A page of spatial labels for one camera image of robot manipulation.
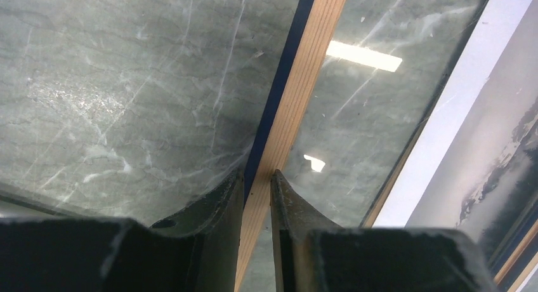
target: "white edge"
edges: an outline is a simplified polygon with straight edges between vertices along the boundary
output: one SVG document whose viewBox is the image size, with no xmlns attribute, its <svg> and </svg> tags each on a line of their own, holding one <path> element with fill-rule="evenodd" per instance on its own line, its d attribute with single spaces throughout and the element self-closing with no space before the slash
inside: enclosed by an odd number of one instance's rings
<svg viewBox="0 0 538 292">
<path fill-rule="evenodd" d="M 532 0 L 489 0 L 374 227 L 404 227 Z"/>
</svg>

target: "floor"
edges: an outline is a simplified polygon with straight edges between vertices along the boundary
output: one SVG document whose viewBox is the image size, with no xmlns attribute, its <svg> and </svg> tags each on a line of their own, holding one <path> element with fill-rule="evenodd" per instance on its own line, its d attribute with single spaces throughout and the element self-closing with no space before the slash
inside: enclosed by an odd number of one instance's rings
<svg viewBox="0 0 538 292">
<path fill-rule="evenodd" d="M 0 182 L 144 224 L 178 211 L 246 161 L 297 3 L 0 0 Z M 402 61 L 327 56 L 284 170 L 299 194 L 359 225 L 484 3 L 347 0 L 333 40 Z M 242 291 L 275 291 L 264 229 Z"/>
</svg>

